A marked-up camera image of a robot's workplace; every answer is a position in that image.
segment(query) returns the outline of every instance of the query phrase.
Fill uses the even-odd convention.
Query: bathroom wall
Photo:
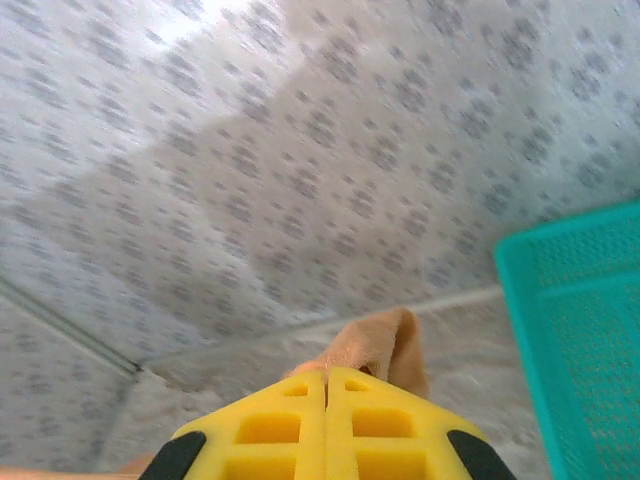
[[[0,31],[0,276],[111,363],[491,285],[504,234],[640,195],[636,0],[6,0]]]

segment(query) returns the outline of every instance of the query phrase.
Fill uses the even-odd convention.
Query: yellow foam grid
[[[468,480],[450,430],[485,436],[432,403],[356,370],[285,379],[191,422],[207,442],[185,480]]]

